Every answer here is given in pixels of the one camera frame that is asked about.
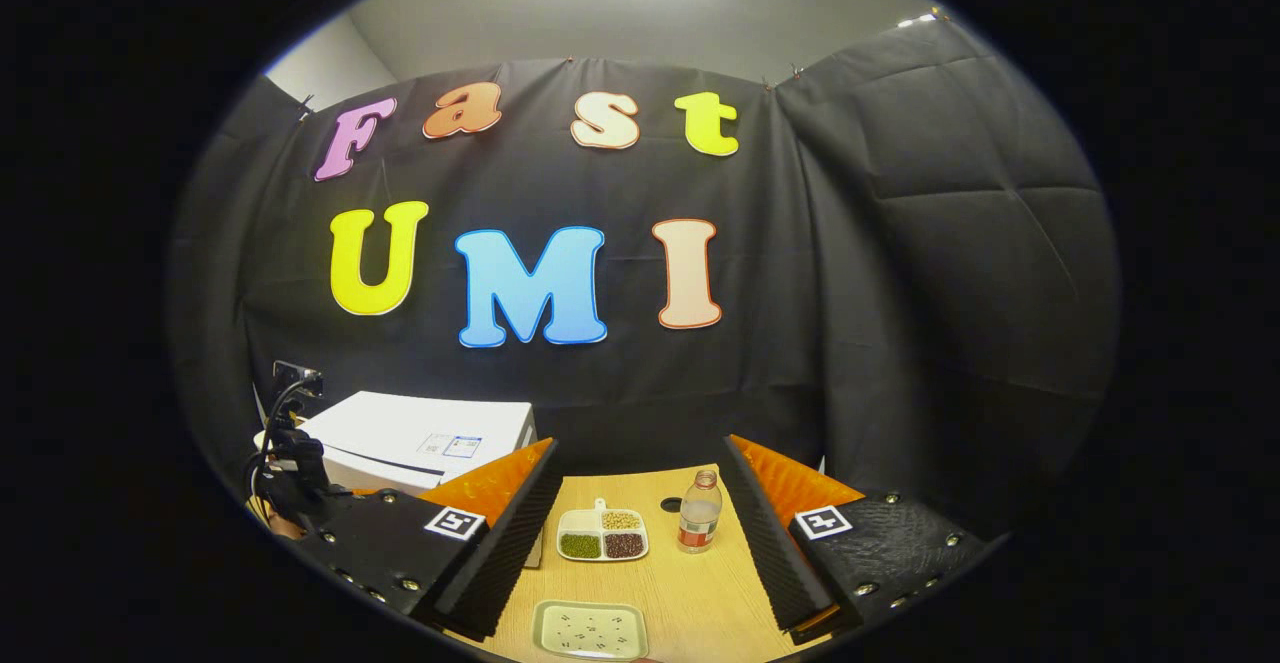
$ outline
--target beans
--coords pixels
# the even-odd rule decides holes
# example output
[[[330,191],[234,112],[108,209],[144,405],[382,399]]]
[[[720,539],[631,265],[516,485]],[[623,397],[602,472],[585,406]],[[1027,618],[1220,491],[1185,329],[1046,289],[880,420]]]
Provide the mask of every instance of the beans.
[[[600,539],[594,535],[564,534],[561,536],[561,550],[575,558],[599,558]]]
[[[640,534],[609,534],[604,536],[604,554],[609,558],[631,558],[644,552]]]
[[[639,529],[640,518],[621,511],[607,511],[603,516],[604,527],[609,530]]]

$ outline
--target orange letter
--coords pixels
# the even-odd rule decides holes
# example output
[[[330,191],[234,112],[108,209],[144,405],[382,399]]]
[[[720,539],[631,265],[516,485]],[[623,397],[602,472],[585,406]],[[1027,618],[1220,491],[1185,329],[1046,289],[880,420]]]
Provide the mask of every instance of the orange letter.
[[[721,320],[707,270],[707,242],[716,236],[716,227],[698,218],[676,218],[654,225],[653,236],[667,250],[667,307],[658,314],[658,323],[669,329],[700,329]]]
[[[640,140],[640,125],[627,118],[640,113],[630,95],[585,93],[573,102],[573,113],[582,119],[568,125],[577,145],[621,151]]]
[[[424,122],[422,134],[428,138],[447,138],[457,131],[480,133],[500,119],[499,95],[502,88],[498,83],[471,83],[449,90],[435,101],[435,108],[440,110],[431,113]]]

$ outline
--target bottle label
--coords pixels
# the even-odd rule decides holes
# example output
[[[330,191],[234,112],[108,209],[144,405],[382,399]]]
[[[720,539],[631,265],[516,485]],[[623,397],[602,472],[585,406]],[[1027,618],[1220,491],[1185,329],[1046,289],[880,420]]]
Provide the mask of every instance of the bottle label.
[[[680,543],[681,545],[687,545],[690,548],[700,548],[712,541],[712,536],[716,535],[716,523],[712,521],[709,523],[691,523],[684,516],[680,517]]]

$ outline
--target wooden table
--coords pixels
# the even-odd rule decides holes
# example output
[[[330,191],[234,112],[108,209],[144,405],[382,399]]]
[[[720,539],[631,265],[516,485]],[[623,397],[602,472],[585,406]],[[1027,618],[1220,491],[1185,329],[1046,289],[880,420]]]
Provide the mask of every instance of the wooden table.
[[[691,555],[676,547],[680,513],[659,507],[681,497],[701,468],[714,465],[626,476],[566,477],[543,529],[540,568],[525,568],[498,621],[498,632],[476,644],[520,662],[566,663],[534,645],[534,607],[547,599],[625,603],[644,613],[649,658],[663,663],[733,660],[760,663],[819,645],[822,636],[792,645],[778,630],[769,599],[755,573],[742,526],[728,491],[710,548]],[[593,508],[603,498],[609,508],[630,508],[644,517],[649,553],[636,561],[584,563],[556,552],[556,526],[566,511]]]

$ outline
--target yellow letter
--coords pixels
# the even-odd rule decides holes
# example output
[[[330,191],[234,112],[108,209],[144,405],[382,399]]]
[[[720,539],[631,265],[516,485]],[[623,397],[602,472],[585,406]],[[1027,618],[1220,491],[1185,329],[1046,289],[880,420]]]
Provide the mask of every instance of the yellow letter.
[[[700,329],[721,320],[707,270],[707,242],[716,236],[716,227],[698,218],[676,218],[654,225],[653,236],[667,252],[667,307],[658,314],[658,323],[669,329]]]
[[[721,106],[717,93],[692,93],[676,99],[676,108],[685,113],[685,140],[694,151],[708,156],[731,156],[737,151],[736,138],[719,134],[719,122],[737,120],[737,109]]]
[[[447,138],[457,131],[465,133],[485,131],[502,116],[498,111],[499,95],[502,88],[498,83],[471,83],[449,90],[435,101],[435,108],[440,110],[431,113],[424,122],[422,134],[428,138]]]
[[[630,148],[640,140],[640,125],[627,116],[640,113],[630,95],[585,93],[573,102],[579,122],[568,125],[577,145],[590,148]]]
[[[360,279],[365,229],[372,224],[374,212],[365,209],[338,212],[329,224],[329,230],[333,230],[329,287],[338,306],[356,316],[381,316],[393,311],[408,294],[408,285],[413,279],[413,239],[417,236],[417,221],[426,216],[426,204],[394,204],[383,216],[392,224],[392,242],[387,276],[378,285],[365,285],[365,280]]]

